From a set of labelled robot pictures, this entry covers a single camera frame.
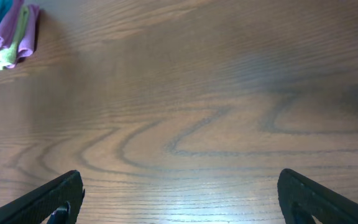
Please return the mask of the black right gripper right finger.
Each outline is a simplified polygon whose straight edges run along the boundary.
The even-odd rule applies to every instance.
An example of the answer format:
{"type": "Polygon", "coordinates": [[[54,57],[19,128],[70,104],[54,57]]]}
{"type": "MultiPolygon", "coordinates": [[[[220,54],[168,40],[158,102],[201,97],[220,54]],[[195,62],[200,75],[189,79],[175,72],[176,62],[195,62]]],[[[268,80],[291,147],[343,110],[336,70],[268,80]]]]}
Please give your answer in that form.
{"type": "Polygon", "coordinates": [[[277,190],[286,224],[358,223],[358,203],[294,170],[281,171],[277,190]]]}

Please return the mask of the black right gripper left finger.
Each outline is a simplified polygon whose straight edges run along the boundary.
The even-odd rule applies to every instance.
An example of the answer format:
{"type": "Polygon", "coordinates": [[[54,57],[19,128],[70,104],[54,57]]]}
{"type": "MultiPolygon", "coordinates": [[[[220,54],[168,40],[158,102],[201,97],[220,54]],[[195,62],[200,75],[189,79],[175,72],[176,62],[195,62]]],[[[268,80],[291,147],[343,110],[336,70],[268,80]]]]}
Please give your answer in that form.
{"type": "Polygon", "coordinates": [[[81,175],[71,170],[0,207],[0,224],[75,224],[84,196],[81,175]]]}

